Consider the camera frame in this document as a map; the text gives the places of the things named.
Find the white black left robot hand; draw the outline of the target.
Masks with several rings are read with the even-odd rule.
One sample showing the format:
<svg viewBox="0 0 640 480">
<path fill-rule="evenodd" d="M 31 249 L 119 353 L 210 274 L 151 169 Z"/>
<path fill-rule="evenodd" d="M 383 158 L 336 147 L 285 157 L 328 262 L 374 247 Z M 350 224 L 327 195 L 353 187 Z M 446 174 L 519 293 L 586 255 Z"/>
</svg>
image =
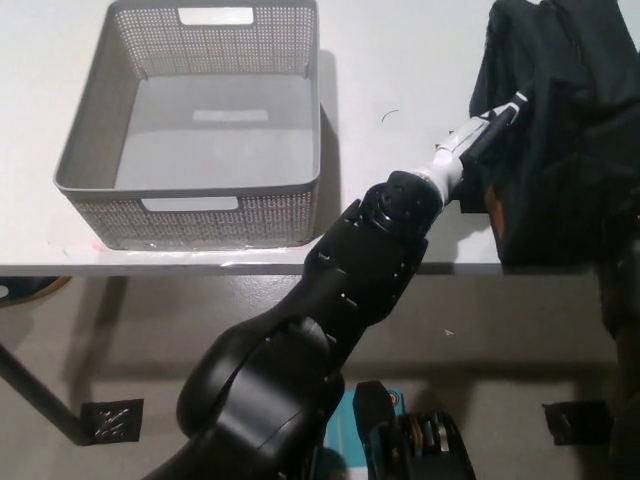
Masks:
<svg viewBox="0 0 640 480">
<path fill-rule="evenodd" d="M 435 147 L 432 159 L 417 175 L 435 185 L 444 206 L 450 203 L 454 190 L 463 180 L 464 169 L 478 163 L 514 129 L 532 100 L 531 89 L 517 91 L 505 104 L 471 117 Z"/>
</svg>

